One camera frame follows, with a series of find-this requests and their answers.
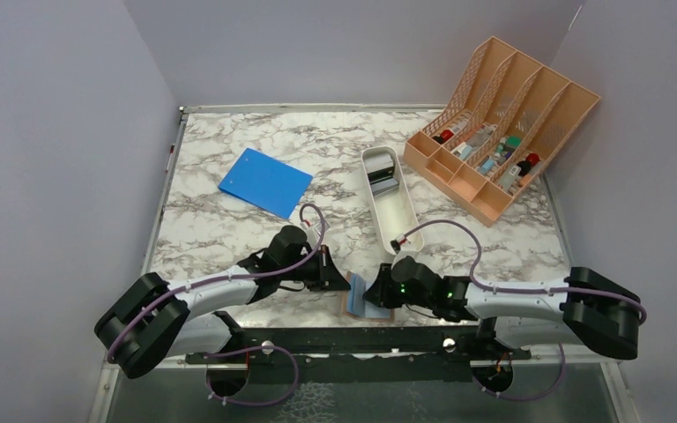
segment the gray wall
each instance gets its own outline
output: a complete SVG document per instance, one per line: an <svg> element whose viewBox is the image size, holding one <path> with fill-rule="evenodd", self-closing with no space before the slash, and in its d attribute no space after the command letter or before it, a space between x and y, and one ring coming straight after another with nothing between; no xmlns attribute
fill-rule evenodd
<svg viewBox="0 0 677 423"><path fill-rule="evenodd" d="M572 256L642 297L622 366L643 423L677 421L677 2L589 0L554 67L603 95L548 172Z"/></svg>
<svg viewBox="0 0 677 423"><path fill-rule="evenodd" d="M177 100L446 103L496 35L548 63L584 0L125 0Z"/></svg>
<svg viewBox="0 0 677 423"><path fill-rule="evenodd" d="M0 2L0 421L86 420L176 107L121 2Z"/></svg>

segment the peach storage organizer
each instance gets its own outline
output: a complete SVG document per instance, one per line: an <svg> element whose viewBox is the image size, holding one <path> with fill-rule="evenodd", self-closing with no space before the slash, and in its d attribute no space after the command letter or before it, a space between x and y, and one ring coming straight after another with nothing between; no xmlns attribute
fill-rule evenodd
<svg viewBox="0 0 677 423"><path fill-rule="evenodd" d="M404 161L484 225L492 226L544 171L599 99L492 37L473 52L448 106L406 142ZM452 127L463 129L442 145L433 139ZM463 161L452 151L474 135L485 141ZM501 166L481 174L481 162L507 136L519 137L520 145ZM501 189L500 177L531 152L539 155L542 165L523 183Z"/></svg>

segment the blue paper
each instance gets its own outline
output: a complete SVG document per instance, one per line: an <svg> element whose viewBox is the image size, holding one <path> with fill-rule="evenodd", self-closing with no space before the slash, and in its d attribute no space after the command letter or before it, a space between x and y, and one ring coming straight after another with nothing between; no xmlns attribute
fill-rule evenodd
<svg viewBox="0 0 677 423"><path fill-rule="evenodd" d="M289 219L312 180L311 174L249 148L229 169L219 189Z"/></svg>
<svg viewBox="0 0 677 423"><path fill-rule="evenodd" d="M358 317L367 319L390 319L391 311L387 308L380 308L371 302L366 302L362 295L369 289L367 281L361 276L352 273L349 280L351 290L346 296L346 311Z"/></svg>

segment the marble table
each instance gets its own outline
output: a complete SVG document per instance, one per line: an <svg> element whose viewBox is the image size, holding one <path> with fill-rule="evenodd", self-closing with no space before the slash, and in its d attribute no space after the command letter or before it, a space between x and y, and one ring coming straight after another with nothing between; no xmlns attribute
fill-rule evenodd
<svg viewBox="0 0 677 423"><path fill-rule="evenodd" d="M370 146L389 145L402 157L404 142L435 116L402 112L190 115L151 270L174 279L221 271L267 246L287 223L217 188L240 154L251 147L315 176L302 201L321 207L331 225L326 243L336 265L343 272L374 280L386 253L362 192L359 154ZM550 207L537 183L487 228L410 167L404 166L403 171L419 221L454 219L478 235L484 255L477 275L543 280L567 274ZM297 215L295 209L289 222L298 225ZM475 248L465 234L442 225L424 231L426 247L419 261L441 274L468 272ZM396 310L394 323L360 322L341 314L342 295L278 291L255 304L226 311L246 327L441 324L405 308Z"/></svg>

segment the white plastic container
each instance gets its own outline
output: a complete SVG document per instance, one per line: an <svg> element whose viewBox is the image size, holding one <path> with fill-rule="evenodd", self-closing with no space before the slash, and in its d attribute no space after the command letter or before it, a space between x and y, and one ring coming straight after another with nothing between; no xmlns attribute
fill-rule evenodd
<svg viewBox="0 0 677 423"><path fill-rule="evenodd" d="M398 188L390 192L384 192L378 196L372 195L372 189L369 187L367 169L365 160L379 154L389 153L393 158L395 170L393 177L398 181ZM391 147L372 147L361 153L362 173L364 180L365 196L368 200L369 211L372 213L372 220L375 222L375 231L383 248L388 254L395 256L396 252L391 247L391 241L399 235L405 234L419 225L416 219L416 212L413 210L411 198L408 194L408 188L404 181L404 174L401 172L398 155ZM408 252L419 252L424 247L424 237L421 231L412 234L403 250Z"/></svg>

